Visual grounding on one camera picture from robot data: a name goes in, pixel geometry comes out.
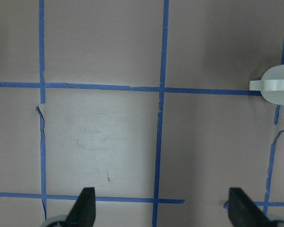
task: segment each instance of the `white handle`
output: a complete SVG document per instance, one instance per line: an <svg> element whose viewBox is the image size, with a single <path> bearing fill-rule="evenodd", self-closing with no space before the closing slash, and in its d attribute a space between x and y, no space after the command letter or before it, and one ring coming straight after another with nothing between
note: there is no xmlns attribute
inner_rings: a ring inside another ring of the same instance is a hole
<svg viewBox="0 0 284 227"><path fill-rule="evenodd" d="M284 91L284 79L253 80L249 82L250 91Z"/></svg>

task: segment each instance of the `scratch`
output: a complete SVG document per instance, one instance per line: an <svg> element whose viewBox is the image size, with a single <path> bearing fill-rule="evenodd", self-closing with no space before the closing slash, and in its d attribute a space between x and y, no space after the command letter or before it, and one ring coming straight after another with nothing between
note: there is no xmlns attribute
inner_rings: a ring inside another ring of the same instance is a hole
<svg viewBox="0 0 284 227"><path fill-rule="evenodd" d="M106 170L106 173L107 173L107 181L110 182L109 174L108 174L108 171L107 171L107 170Z"/></svg>

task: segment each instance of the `black object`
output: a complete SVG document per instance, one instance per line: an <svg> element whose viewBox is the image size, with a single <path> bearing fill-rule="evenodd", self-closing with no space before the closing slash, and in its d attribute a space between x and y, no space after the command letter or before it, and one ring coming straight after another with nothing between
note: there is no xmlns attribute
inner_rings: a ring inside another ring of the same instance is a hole
<svg viewBox="0 0 284 227"><path fill-rule="evenodd" d="M95 219L95 188L83 188L65 221L56 221L47 227L92 227Z"/></svg>
<svg viewBox="0 0 284 227"><path fill-rule="evenodd" d="M270 221L240 188L229 189L228 217L234 227L284 227L284 221Z"/></svg>

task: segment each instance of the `white mug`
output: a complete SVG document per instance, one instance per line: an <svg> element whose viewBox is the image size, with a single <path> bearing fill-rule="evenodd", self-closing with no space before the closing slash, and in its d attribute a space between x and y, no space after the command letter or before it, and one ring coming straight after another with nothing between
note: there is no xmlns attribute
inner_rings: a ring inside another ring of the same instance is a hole
<svg viewBox="0 0 284 227"><path fill-rule="evenodd" d="M261 91L270 103L284 105L284 65L270 68L261 80L249 82L250 91Z"/></svg>

